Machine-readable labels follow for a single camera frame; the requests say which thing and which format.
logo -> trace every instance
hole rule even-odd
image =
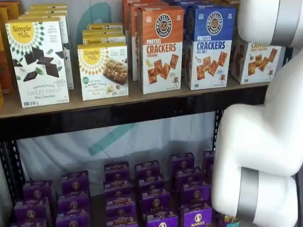
[[[217,35],[221,32],[223,26],[223,18],[219,12],[213,12],[207,18],[207,31],[211,35]]]
[[[166,38],[172,30],[172,21],[167,14],[161,14],[156,21],[156,32],[160,38]]]

gray band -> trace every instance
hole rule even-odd
[[[259,171],[242,168],[237,218],[253,222],[257,209]]]
[[[302,0],[280,0],[276,28],[271,45],[290,46],[300,17]]]

teal stripe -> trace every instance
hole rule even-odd
[[[135,123],[117,126],[109,134],[104,136],[101,140],[99,140],[97,143],[93,144],[89,148],[90,155],[94,156],[104,151],[106,148],[108,148],[110,145],[112,145],[118,139],[124,136],[127,132],[129,132],[134,126]]]

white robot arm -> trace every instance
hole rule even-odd
[[[242,0],[242,39],[303,47],[302,0]],[[303,162],[303,51],[270,83],[264,106],[233,105],[217,137],[212,205],[260,227],[293,227],[298,219],[294,179]]]

snack box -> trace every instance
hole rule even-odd
[[[183,15],[177,6],[139,8],[139,85],[143,94],[181,88]]]
[[[14,212],[18,222],[45,218],[47,226],[53,226],[47,197],[40,200],[18,201],[15,205]]]
[[[136,213],[125,214],[122,216],[106,217],[106,227],[138,227]]]
[[[162,174],[138,179],[138,185],[141,192],[164,187],[164,177]]]
[[[130,179],[127,180],[112,180],[104,181],[104,195],[107,198],[111,197],[121,197],[125,194],[130,194],[133,192],[133,184]]]
[[[181,211],[181,227],[208,227],[212,223],[213,209],[208,202],[196,203]]]
[[[158,160],[139,163],[135,166],[136,178],[149,177],[160,174],[160,164]]]
[[[69,40],[69,31],[67,27],[66,14],[65,13],[52,13],[52,14],[34,13],[34,14],[23,14],[19,16],[19,19],[37,19],[37,18],[59,18],[64,54],[62,52],[56,52],[56,55],[61,59],[64,59],[68,89],[74,89],[72,64],[71,64],[71,51],[70,51],[71,43]]]
[[[6,23],[23,108],[68,103],[59,18]]]
[[[170,175],[174,179],[180,169],[194,168],[195,156],[193,153],[183,153],[170,156]]]
[[[89,227],[89,209],[70,210],[59,213],[56,220],[56,227]]]
[[[143,213],[169,208],[170,192],[166,187],[148,190],[141,194]]]
[[[197,181],[183,185],[181,204],[209,200],[210,186],[205,181]]]
[[[98,23],[98,24],[88,24],[88,30],[102,30],[102,29],[111,29],[111,28],[119,28],[121,32],[123,32],[122,23]]]
[[[89,192],[89,173],[87,170],[63,175],[61,178],[61,187],[63,194],[69,194],[74,191]]]
[[[122,216],[136,212],[136,204],[133,193],[119,198],[106,198],[105,204],[105,214],[108,217]]]
[[[130,179],[128,162],[109,163],[104,166],[105,180]]]
[[[84,45],[95,45],[95,44],[108,44],[108,43],[125,43],[124,34],[96,34],[92,36],[91,34],[83,36]]]
[[[61,195],[58,199],[60,212],[89,207],[89,193],[85,191],[71,192]]]
[[[25,200],[38,200],[44,197],[49,202],[57,202],[53,181],[26,181],[23,186]]]
[[[30,221],[23,221],[10,224],[10,227],[46,227],[45,219],[33,219]]]
[[[247,43],[238,36],[232,76],[240,84],[270,82],[275,76],[280,46]]]
[[[180,169],[176,173],[175,190],[182,190],[182,186],[187,183],[202,180],[203,172],[200,167]]]
[[[192,5],[186,17],[186,84],[191,90],[226,87],[235,8]]]

